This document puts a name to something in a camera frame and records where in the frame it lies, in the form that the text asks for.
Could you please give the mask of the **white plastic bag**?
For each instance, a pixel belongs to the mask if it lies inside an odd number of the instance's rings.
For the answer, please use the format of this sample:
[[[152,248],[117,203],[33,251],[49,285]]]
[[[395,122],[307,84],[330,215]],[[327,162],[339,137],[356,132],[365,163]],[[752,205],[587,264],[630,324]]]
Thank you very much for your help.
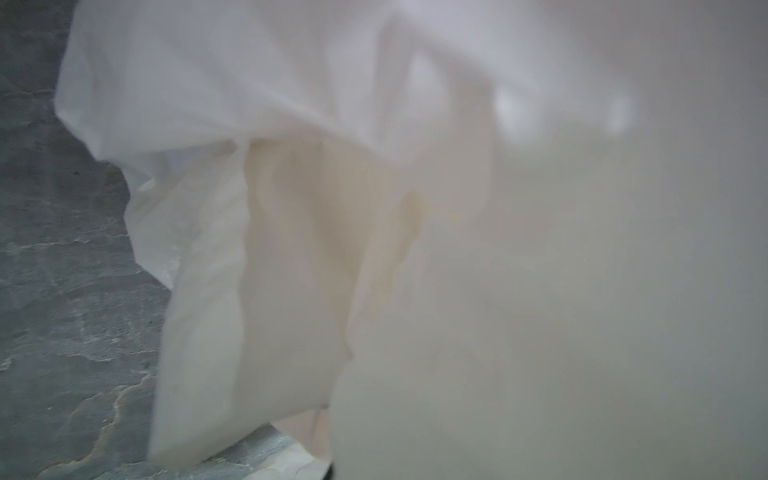
[[[148,456],[767,475],[763,1],[81,1],[55,95],[171,290]]]

